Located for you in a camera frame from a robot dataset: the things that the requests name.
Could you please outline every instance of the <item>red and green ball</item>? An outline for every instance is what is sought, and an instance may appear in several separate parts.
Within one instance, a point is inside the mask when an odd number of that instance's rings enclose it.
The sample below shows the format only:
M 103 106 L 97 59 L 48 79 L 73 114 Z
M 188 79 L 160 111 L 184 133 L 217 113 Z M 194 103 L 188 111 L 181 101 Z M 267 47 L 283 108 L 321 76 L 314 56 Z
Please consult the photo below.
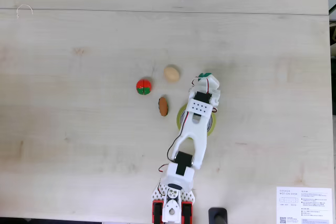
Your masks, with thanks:
M 152 85 L 149 80 L 141 79 L 137 82 L 136 88 L 139 94 L 149 94 L 152 90 Z

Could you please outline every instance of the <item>black object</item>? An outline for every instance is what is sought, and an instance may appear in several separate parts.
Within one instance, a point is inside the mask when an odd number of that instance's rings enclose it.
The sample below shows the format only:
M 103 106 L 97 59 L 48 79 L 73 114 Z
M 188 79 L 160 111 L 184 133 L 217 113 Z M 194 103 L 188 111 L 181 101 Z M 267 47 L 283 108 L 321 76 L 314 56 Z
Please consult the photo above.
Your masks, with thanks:
M 192 204 L 183 204 L 182 205 L 182 216 L 184 216 L 184 224 L 190 224 L 192 218 L 191 213 Z
M 176 190 L 182 190 L 182 186 L 178 186 L 176 184 L 168 184 L 169 187 L 174 188 Z
M 200 102 L 205 102 L 207 104 L 210 104 L 211 94 L 196 92 L 194 99 Z
M 160 224 L 161 222 L 161 216 L 162 216 L 162 207 L 163 204 L 160 202 L 154 203 L 154 224 Z
M 177 163 L 176 174 L 184 176 L 185 169 L 191 167 L 191 161 L 193 160 L 193 155 L 184 152 L 178 152 L 174 160 Z
M 209 224 L 227 224 L 227 211 L 222 207 L 209 209 Z
M 331 7 L 330 10 L 329 10 L 329 15 L 332 14 L 335 9 L 336 9 L 336 5 L 334 5 L 333 7 Z
M 331 58 L 331 100 L 332 114 L 336 115 L 336 59 Z
M 72 221 L 72 220 L 45 220 L 31 219 L 27 221 L 22 218 L 0 218 L 0 224 L 101 224 L 101 222 Z

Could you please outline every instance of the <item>wooden table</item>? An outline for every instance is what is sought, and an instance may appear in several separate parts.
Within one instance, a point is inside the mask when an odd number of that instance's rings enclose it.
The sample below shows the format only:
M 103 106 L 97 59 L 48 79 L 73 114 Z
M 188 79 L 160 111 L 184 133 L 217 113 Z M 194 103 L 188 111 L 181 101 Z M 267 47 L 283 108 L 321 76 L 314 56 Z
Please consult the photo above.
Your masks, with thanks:
M 0 2 L 0 216 L 150 223 L 200 72 L 222 96 L 194 177 L 195 224 L 215 206 L 230 224 L 275 223 L 277 186 L 333 188 L 327 0 L 110 1 Z M 34 15 L 16 19 L 23 3 Z

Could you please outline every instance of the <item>robotic arm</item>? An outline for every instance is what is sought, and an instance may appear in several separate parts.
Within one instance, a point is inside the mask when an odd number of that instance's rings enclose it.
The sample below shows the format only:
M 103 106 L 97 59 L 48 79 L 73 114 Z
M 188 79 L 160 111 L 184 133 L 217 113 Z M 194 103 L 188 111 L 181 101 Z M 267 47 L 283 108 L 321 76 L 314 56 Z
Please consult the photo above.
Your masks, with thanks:
M 221 94 L 218 90 L 219 82 L 212 74 L 205 74 L 204 77 L 195 79 L 198 79 L 198 82 L 190 89 L 183 123 L 179 135 L 173 143 L 173 145 L 175 144 L 173 151 L 170 156 L 170 149 L 167 153 L 171 162 L 152 195 L 154 224 L 169 221 L 187 224 L 186 215 L 190 213 L 190 218 L 192 216 L 192 204 L 195 201 L 191 191 L 194 184 L 193 177 L 195 169 L 201 168 L 206 149 L 208 122 L 213 110 L 217 111 Z M 187 138 L 193 139 L 194 155 L 179 151 L 179 146 Z M 154 208 L 159 204 L 162 216 L 160 222 L 157 218 L 157 223 L 155 223 Z

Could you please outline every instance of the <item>red wire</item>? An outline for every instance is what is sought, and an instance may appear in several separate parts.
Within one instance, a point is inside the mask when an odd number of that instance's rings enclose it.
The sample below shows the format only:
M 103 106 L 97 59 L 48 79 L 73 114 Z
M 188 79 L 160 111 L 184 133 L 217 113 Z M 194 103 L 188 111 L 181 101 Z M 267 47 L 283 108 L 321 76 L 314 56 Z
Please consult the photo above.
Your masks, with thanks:
M 189 111 L 188 111 L 187 116 L 186 116 L 186 118 L 185 118 L 185 120 L 184 120 L 183 126 L 184 126 L 185 122 L 187 121 L 188 116 L 189 116 Z
M 160 173 L 162 173 L 163 171 L 162 170 L 160 170 L 163 166 L 165 166 L 165 165 L 168 165 L 168 164 L 164 164 L 164 165 L 161 165 L 160 167 L 159 167 L 159 172 Z

